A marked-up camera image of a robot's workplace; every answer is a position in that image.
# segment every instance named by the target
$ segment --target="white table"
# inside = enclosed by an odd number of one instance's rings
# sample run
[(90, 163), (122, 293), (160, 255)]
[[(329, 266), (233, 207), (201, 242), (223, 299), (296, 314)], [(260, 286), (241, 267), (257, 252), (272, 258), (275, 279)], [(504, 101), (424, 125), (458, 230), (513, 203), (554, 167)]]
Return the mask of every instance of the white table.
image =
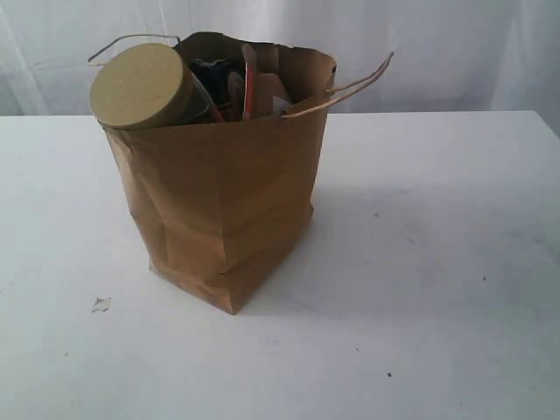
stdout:
[(2, 419), (560, 418), (535, 113), (330, 115), (313, 222), (234, 317), (148, 271), (92, 117), (0, 139)]

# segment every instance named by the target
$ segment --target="paper bag handle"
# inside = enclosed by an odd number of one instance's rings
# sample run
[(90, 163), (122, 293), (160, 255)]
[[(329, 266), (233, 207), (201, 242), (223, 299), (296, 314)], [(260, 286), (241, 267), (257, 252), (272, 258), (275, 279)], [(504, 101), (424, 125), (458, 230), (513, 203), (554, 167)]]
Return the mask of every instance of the paper bag handle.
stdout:
[(116, 44), (117, 42), (126, 39), (126, 38), (133, 38), (133, 37), (158, 37), (158, 38), (175, 38), (177, 40), (177, 43), (179, 45), (181, 45), (181, 38), (179, 38), (177, 35), (161, 35), (159, 33), (132, 33), (130, 35), (122, 35), (121, 37), (115, 39), (113, 42), (111, 42), (110, 44), (105, 45), (101, 50), (99, 50), (98, 52), (96, 52), (94, 55), (92, 55), (90, 58), (87, 59), (87, 63), (90, 66), (105, 66), (107, 63), (92, 63), (91, 61), (95, 58), (98, 57), (101, 53), (105, 53), (111, 46), (113, 46), (114, 44)]
[(332, 105), (334, 105), (335, 103), (342, 102), (345, 99), (348, 99), (350, 96), (356, 95), (358, 92), (367, 88), (369, 85), (371, 85), (372, 83), (377, 81), (380, 77), (382, 77), (383, 73), (385, 73), (385, 70), (387, 70), (387, 67), (389, 67), (389, 63), (391, 62), (391, 59), (393, 58), (393, 55), (395, 55), (395, 53), (391, 51), (391, 53), (388, 55), (388, 57), (385, 59), (385, 61), (383, 61), (383, 63), (379, 66), (379, 68), (377, 70), (375, 70), (373, 73), (371, 73), (369, 76), (364, 77), (363, 79), (353, 81), (352, 83), (349, 83), (345, 86), (336, 87), (335, 89), (327, 89), (325, 92), (332, 95), (332, 94), (335, 94), (335, 93), (340, 92), (342, 90), (346, 90), (348, 88), (351, 88), (352, 86), (359, 85), (360, 83), (363, 82), (363, 84), (358, 86), (356, 89), (354, 89), (354, 90), (352, 90), (352, 91), (350, 91), (346, 94), (342, 94), (341, 96), (339, 96), (337, 98), (333, 98), (330, 101), (327, 101), (325, 103), (321, 103), (320, 105), (317, 105), (316, 107), (311, 107), (311, 108), (308, 108), (308, 109), (304, 109), (303, 111), (299, 111), (299, 112), (296, 112), (294, 114), (284, 114), (284, 115), (281, 116), (281, 118), (284, 119), (284, 120), (289, 120), (291, 118), (297, 118), (299, 116), (304, 116), (305, 114), (310, 114), (311, 112), (315, 112), (315, 111), (319, 111), (321, 109), (329, 108)]

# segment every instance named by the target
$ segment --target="gold lid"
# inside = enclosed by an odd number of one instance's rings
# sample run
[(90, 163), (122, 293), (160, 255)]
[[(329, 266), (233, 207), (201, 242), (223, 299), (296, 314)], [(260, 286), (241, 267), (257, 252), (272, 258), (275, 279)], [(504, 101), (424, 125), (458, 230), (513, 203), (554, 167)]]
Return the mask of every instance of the gold lid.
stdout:
[(97, 74), (89, 106), (101, 125), (146, 129), (173, 124), (193, 92), (193, 76), (164, 44), (141, 44), (116, 55)]

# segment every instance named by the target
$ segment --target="white curtain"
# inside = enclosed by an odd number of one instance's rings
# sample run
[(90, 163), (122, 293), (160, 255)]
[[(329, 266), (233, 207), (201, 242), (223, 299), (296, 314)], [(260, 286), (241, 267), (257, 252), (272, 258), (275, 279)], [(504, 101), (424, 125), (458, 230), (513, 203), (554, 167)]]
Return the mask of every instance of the white curtain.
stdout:
[(559, 133), (559, 28), (560, 0), (0, 0), (0, 115), (89, 114), (85, 60), (101, 46), (216, 31), (329, 53), (337, 84), (395, 50), (333, 112), (534, 109)]

